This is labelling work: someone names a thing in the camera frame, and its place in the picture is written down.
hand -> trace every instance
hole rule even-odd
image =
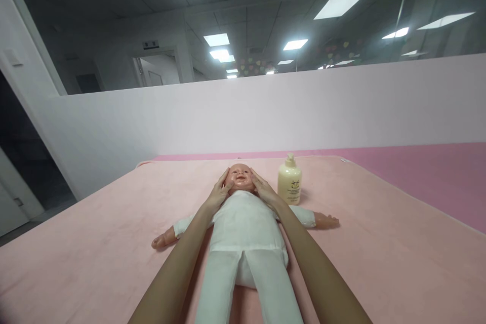
[[[214,215],[221,206],[222,203],[228,197],[228,191],[233,187],[233,181],[223,187],[224,180],[226,180],[226,176],[228,175],[229,167],[226,169],[224,174],[221,175],[218,182],[214,185],[213,191],[211,191],[209,197],[204,202],[203,206],[207,207],[211,214]]]
[[[279,204],[286,204],[285,201],[277,195],[277,193],[272,189],[270,184],[265,181],[259,174],[257,174],[252,168],[252,181],[256,186],[255,192],[263,200],[264,203],[268,205],[273,211]]]

glass window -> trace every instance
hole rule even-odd
[[[24,1],[67,94],[486,49],[484,0]]]

baby doll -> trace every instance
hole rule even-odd
[[[225,184],[233,181],[230,197],[213,216],[213,235],[196,323],[228,323],[234,285],[257,289],[263,321],[303,323],[287,274],[289,257],[277,215],[257,196],[247,165],[233,165]],[[339,220],[298,206],[290,206],[307,228],[334,228]],[[179,220],[152,242],[160,249],[180,238],[194,216]]]

bottle label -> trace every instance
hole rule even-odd
[[[295,203],[299,200],[300,197],[300,181],[292,180],[291,188],[287,189],[288,197],[287,200],[291,203]]]

doll leg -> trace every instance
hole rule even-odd
[[[196,324],[227,324],[241,252],[212,251],[202,281]]]
[[[299,305],[282,252],[272,250],[245,251],[262,306],[265,324],[302,323]]]

